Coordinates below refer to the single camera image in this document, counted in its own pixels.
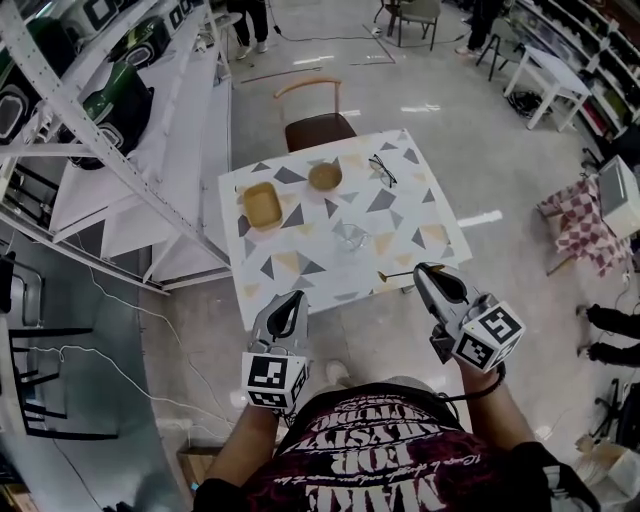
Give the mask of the black metal table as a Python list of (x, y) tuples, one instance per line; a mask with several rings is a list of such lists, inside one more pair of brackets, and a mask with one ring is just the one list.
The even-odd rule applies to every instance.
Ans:
[(69, 432), (46, 430), (44, 427), (32, 426), (32, 423), (43, 424), (47, 418), (66, 420), (65, 413), (53, 412), (44, 406), (29, 403), (26, 397), (28, 390), (33, 390), (36, 386), (56, 380), (60, 374), (58, 372), (35, 378), (37, 370), (20, 373), (16, 364), (16, 355), (26, 353), (31, 346), (16, 346), (16, 340), (27, 340), (32, 338), (57, 338), (67, 336), (78, 336), (91, 334), (92, 328), (68, 327), (68, 328), (19, 328), (7, 331), (8, 354), (11, 370), (11, 385), (6, 386), (5, 397), (9, 401), (7, 406), (12, 406), (17, 410), (16, 419), (11, 419), (12, 428), (22, 435), (37, 438), (65, 441), (106, 441), (115, 440), (118, 433), (90, 433), (90, 432)]

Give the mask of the tan round bowl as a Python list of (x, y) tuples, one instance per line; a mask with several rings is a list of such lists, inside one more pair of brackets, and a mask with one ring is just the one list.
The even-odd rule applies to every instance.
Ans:
[(320, 192), (336, 189), (342, 182), (341, 167), (335, 163), (321, 162), (311, 167), (308, 174), (309, 185)]

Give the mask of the person's dark red printed shirt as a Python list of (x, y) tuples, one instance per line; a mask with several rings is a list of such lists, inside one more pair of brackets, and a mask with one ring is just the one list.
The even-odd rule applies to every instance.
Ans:
[(242, 484), (215, 476), (193, 512), (600, 512), (541, 444), (498, 448), (421, 389), (372, 383), (312, 398)]

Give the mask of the clear drinking glass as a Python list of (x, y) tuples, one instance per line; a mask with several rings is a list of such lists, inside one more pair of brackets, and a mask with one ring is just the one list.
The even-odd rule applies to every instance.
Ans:
[(338, 222), (332, 232), (343, 252), (356, 253), (368, 244), (371, 235), (356, 224)]

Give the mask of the black chair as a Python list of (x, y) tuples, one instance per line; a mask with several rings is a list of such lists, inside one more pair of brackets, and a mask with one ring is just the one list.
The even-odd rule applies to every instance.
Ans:
[(45, 279), (19, 262), (16, 252), (0, 255), (0, 314), (17, 327), (42, 328)]

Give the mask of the wooden chair with brown seat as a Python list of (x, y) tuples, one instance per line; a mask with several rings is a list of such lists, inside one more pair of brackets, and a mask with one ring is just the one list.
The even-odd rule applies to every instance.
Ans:
[[(331, 85), (333, 87), (333, 111), (286, 123), (284, 105), (281, 102), (283, 97), (298, 89), (317, 85)], [(273, 94), (273, 99), (278, 104), (280, 120), (284, 124), (285, 141), (290, 153), (357, 136), (356, 131), (340, 112), (341, 85), (340, 79), (319, 76), (299, 80)]]

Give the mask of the geometric patterned tablecloth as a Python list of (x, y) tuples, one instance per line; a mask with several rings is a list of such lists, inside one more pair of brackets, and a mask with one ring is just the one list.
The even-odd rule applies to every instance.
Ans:
[[(372, 176), (377, 154), (398, 184), (390, 189)], [(334, 190), (308, 182), (315, 164), (341, 167)], [(281, 224), (252, 228), (244, 191), (272, 183), (282, 208)], [(471, 251), (435, 175), (411, 134), (391, 130), (340, 140), (263, 160), (220, 177), (226, 244), (246, 327), (275, 295), (301, 290), (318, 312), (410, 284), (410, 276), (382, 282), (381, 271), (410, 271), (420, 262), (457, 266)], [(365, 229), (365, 248), (346, 253), (332, 232), (342, 221)]]

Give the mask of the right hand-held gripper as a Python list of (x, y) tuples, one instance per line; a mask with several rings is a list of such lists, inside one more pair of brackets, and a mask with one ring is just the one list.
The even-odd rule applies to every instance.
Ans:
[(502, 363), (526, 331), (506, 301), (480, 294), (449, 265), (418, 263), (414, 285), (437, 320), (430, 341), (442, 363), (455, 358), (482, 373)]

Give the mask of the black metal stand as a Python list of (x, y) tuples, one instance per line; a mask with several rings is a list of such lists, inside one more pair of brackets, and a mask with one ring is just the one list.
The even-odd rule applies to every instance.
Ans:
[(614, 378), (609, 394), (596, 397), (594, 404), (604, 410), (604, 417), (591, 436), (640, 454), (640, 382), (622, 385)]

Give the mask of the black-rimmed eyeglasses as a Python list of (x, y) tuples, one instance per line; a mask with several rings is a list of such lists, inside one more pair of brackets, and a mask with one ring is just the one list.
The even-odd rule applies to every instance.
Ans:
[(398, 184), (396, 177), (377, 154), (372, 155), (368, 161), (372, 176), (378, 178), (385, 187), (392, 189)]

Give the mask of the person's right forearm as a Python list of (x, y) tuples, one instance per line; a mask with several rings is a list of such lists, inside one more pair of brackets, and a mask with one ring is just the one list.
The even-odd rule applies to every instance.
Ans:
[[(466, 394), (478, 393), (495, 385), (500, 374), (493, 369), (487, 373), (458, 363)], [(473, 433), (503, 450), (536, 440), (526, 418), (514, 402), (507, 385), (501, 382), (491, 393), (467, 401)]]

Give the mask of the grey chair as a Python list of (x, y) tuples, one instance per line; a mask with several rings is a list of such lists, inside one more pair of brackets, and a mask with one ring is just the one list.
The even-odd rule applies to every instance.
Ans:
[(429, 49), (435, 45), (435, 36), (439, 17), (442, 12), (442, 0), (391, 0), (385, 9), (390, 14), (388, 36), (397, 30), (397, 46), (402, 47), (403, 23), (417, 23), (422, 28), (422, 39), (431, 33)]
[(476, 65), (479, 65), (488, 52), (493, 53), (488, 81), (491, 81), (496, 70), (501, 71), (508, 63), (519, 63), (525, 53), (525, 45), (514, 32), (511, 21), (498, 18), (493, 22), (490, 39), (480, 54)]

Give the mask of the white metal shelf rack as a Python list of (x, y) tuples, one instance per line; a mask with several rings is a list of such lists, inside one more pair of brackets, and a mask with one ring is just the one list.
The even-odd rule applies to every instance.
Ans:
[[(40, 96), (0, 145), (0, 225), (160, 294), (229, 277), (217, 179), (230, 168), (233, 81), (221, 14), (201, 4), (170, 32), (167, 0), (137, 0), (94, 31), (84, 1), (0, 0), (0, 65), (11, 58)], [(155, 93), (137, 147), (123, 155), (83, 103), (106, 85), (112, 48), (152, 16), (170, 43), (137, 70)]]

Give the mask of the white box appliance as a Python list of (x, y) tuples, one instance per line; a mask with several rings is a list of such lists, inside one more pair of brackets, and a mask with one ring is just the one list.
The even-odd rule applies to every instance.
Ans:
[(598, 174), (601, 216), (617, 238), (640, 231), (640, 187), (626, 163), (613, 157)]

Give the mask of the green black carrier bag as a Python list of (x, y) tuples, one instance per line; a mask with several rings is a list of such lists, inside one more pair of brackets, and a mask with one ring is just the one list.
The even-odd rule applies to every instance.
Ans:
[(113, 65), (106, 85), (91, 93), (83, 107), (109, 142), (128, 155), (147, 127), (154, 93), (132, 64), (120, 61)]
[(170, 32), (177, 31), (203, 0), (167, 0), (165, 19)]
[(115, 16), (137, 0), (85, 0), (82, 12), (87, 18), (87, 26), (94, 31), (103, 29)]
[(0, 65), (0, 145), (9, 144), (33, 116), (40, 96), (9, 58)]
[(169, 31), (160, 16), (142, 20), (129, 30), (112, 48), (109, 62), (127, 62), (137, 70), (162, 57), (170, 43)]

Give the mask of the white storage shelf unit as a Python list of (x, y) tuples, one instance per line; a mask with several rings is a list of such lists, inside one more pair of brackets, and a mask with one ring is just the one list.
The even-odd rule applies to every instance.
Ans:
[(591, 98), (580, 113), (592, 132), (619, 136), (640, 122), (640, 36), (615, 16), (616, 0), (514, 0), (511, 19), (527, 41), (564, 61)]

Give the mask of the brown wooden crate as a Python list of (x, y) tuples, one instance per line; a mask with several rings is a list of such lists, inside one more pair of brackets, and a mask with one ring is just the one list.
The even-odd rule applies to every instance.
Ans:
[(205, 481), (207, 471), (221, 450), (220, 446), (192, 446), (177, 452), (177, 460), (192, 497)]

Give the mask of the red white checkered cloth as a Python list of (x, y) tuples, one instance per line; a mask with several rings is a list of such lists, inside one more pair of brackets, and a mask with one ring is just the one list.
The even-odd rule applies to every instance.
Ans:
[(599, 277), (606, 276), (632, 255), (630, 237), (616, 235), (604, 221), (595, 175), (555, 192), (536, 207), (546, 218), (559, 218), (557, 251), (576, 261), (588, 260)]

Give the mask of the person's left forearm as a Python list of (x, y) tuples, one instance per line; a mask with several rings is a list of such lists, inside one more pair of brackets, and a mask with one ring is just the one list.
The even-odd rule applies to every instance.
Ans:
[(205, 479), (242, 487), (272, 459), (278, 426), (279, 420), (270, 409), (247, 405)]

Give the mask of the tan rectangular container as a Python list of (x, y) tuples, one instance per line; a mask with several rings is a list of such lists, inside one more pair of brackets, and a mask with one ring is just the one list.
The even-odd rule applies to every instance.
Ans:
[(243, 205), (252, 228), (265, 231), (278, 227), (282, 221), (282, 208), (272, 183), (262, 182), (247, 188)]

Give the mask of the small white table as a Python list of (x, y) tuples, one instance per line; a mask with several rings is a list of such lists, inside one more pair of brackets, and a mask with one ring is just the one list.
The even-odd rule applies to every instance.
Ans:
[(557, 127), (557, 131), (562, 132), (591, 95), (588, 87), (565, 62), (554, 55), (526, 45), (519, 65), (503, 91), (504, 98), (513, 92), (523, 73), (528, 74), (543, 91), (541, 103), (527, 123), (528, 130), (536, 126), (552, 103), (560, 97), (573, 103), (572, 108)]

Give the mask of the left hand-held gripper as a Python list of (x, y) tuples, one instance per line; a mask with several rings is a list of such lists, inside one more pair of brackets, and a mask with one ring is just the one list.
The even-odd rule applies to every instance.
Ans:
[(241, 387), (250, 405), (295, 409), (310, 373), (308, 308), (306, 294), (295, 290), (275, 295), (257, 314), (242, 354)]

